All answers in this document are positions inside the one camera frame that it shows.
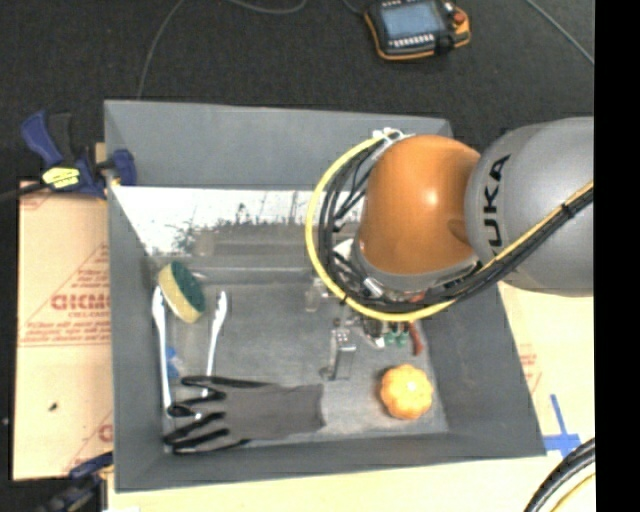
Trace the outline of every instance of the wire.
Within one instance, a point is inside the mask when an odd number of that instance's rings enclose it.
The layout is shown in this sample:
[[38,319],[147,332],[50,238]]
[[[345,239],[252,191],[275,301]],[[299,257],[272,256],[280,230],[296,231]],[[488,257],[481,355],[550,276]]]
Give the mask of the wire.
[[167,14],[167,17],[164,19],[164,21],[162,22],[162,25],[160,25],[160,28],[158,29],[158,32],[156,32],[156,35],[153,38],[153,42],[151,43],[151,46],[149,47],[149,51],[147,52],[147,58],[144,61],[144,67],[142,68],[142,75],[140,76],[140,84],[138,85],[138,93],[136,94],[137,99],[142,98],[142,91],[144,91],[144,83],[147,79],[147,73],[149,72],[151,59],[153,59],[153,55],[156,52],[156,46],[158,46],[158,41],[160,41],[162,34],[164,34],[164,31],[167,28],[167,25],[171,21],[171,18],[173,18],[173,16],[178,11],[178,9],[180,9],[184,1],[185,0],[178,0],[178,2],[173,6],[171,11],[169,11],[169,14]]
[[345,5],[347,9],[349,9],[353,14],[357,14],[358,16],[362,16],[362,11],[356,9],[353,5],[351,5],[348,0],[342,0],[342,3]]
[[0,194],[0,203],[4,203],[10,199],[16,199],[20,196],[30,194],[31,192],[37,192],[38,190],[42,190],[43,188],[47,188],[46,183],[33,183],[31,185],[25,185],[24,187],[17,188],[14,190],[8,190],[7,192],[3,192]]
[[558,512],[578,492],[580,492],[587,484],[589,484],[596,477],[595,473],[590,473],[574,485],[562,498],[558,500],[558,503],[550,510],[550,512]]
[[535,492],[524,512],[538,512],[553,494],[572,477],[596,461],[595,438],[581,444],[549,473]]
[[245,9],[249,9],[253,12],[258,12],[260,14],[272,14],[274,16],[283,16],[287,14],[294,14],[296,12],[301,11],[307,5],[308,0],[301,0],[298,5],[294,5],[293,7],[287,9],[269,9],[266,7],[258,7],[257,5],[249,4],[247,2],[243,2],[242,0],[225,0],[229,3],[239,5],[240,7],[244,7]]
[[594,58],[585,50],[575,38],[567,32],[562,25],[560,25],[549,13],[547,13],[542,7],[536,4],[533,0],[525,0],[531,7],[533,7],[538,13],[540,13],[549,23],[551,23],[564,37],[568,39],[568,41],[576,47],[576,49],[582,53],[582,55],[587,59],[593,66],[596,65],[596,61]]
[[[253,5],[253,4],[250,4],[250,3],[247,3],[247,2],[243,2],[242,0],[225,0],[225,1],[229,2],[229,3],[232,3],[232,4],[235,4],[235,5],[238,5],[240,7],[243,7],[245,9],[248,9],[248,10],[253,11],[253,12],[257,12],[257,13],[260,13],[260,14],[270,14],[270,15],[273,15],[273,16],[294,14],[294,13],[299,12],[302,9],[304,9],[304,7],[307,5],[307,2],[308,2],[308,0],[301,0],[300,3],[298,3],[294,7],[288,8],[288,9],[268,9],[268,8],[265,8],[265,7],[259,7],[257,5]],[[166,18],[164,19],[164,21],[160,25],[160,28],[158,29],[158,31],[156,32],[156,35],[153,38],[153,42],[151,43],[151,46],[149,47],[149,51],[147,52],[147,56],[145,58],[144,66],[142,68],[142,73],[140,75],[140,83],[138,84],[138,92],[136,93],[136,99],[138,99],[138,100],[142,98],[142,93],[144,91],[144,85],[145,85],[145,82],[147,80],[147,74],[149,72],[149,66],[151,65],[151,61],[153,60],[153,56],[155,55],[156,46],[158,46],[158,42],[160,41],[160,38],[164,34],[164,32],[165,32],[165,30],[167,28],[167,25],[169,24],[171,19],[174,17],[174,15],[178,11],[178,9],[180,9],[180,7],[182,7],[182,4],[184,2],[185,2],[185,0],[178,0],[178,2],[176,2],[176,4],[173,6],[173,8],[169,11],[169,14],[167,14]]]

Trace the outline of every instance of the kuka logo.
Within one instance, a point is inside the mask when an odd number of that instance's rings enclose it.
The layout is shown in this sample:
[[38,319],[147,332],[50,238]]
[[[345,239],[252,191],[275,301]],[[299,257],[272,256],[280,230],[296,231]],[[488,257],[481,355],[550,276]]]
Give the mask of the kuka logo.
[[489,177],[495,181],[495,188],[489,188],[490,185],[487,185],[484,188],[484,198],[486,199],[486,204],[482,211],[484,212],[484,225],[489,228],[492,233],[492,237],[488,239],[489,245],[491,247],[502,247],[502,234],[500,232],[500,224],[498,224],[497,215],[498,215],[498,207],[496,206],[496,199],[498,197],[498,193],[500,192],[500,180],[502,179],[502,168],[509,157],[511,155],[507,155],[502,157],[500,160],[496,160],[491,166],[491,170],[489,171]]
[[51,307],[58,311],[75,309],[108,309],[111,306],[107,294],[58,294],[51,297]]

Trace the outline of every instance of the orange ball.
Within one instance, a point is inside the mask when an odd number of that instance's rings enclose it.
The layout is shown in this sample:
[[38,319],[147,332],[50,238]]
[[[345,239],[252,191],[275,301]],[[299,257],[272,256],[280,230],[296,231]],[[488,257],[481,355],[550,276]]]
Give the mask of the orange ball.
[[415,420],[431,408],[433,385],[424,371],[402,364],[385,372],[380,383],[380,399],[391,416]]

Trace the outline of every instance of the green scouring pad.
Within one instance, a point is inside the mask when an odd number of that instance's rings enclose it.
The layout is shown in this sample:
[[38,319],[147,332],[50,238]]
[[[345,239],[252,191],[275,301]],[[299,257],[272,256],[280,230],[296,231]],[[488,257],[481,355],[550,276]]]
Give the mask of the green scouring pad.
[[194,323],[204,313],[206,301],[200,284],[182,263],[172,261],[158,274],[158,284],[174,314]]

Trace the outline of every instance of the clamp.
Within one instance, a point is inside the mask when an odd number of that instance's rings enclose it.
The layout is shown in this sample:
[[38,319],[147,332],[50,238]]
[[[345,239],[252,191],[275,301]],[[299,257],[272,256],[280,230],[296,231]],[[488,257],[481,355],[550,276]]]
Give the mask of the clamp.
[[42,183],[32,190],[48,187],[54,192],[78,192],[106,199],[102,171],[107,169],[116,171],[121,185],[136,184],[133,156],[126,149],[114,151],[107,161],[95,165],[88,150],[75,155],[69,138],[70,122],[68,113],[47,116],[46,111],[41,110],[20,126],[23,140],[44,162]]

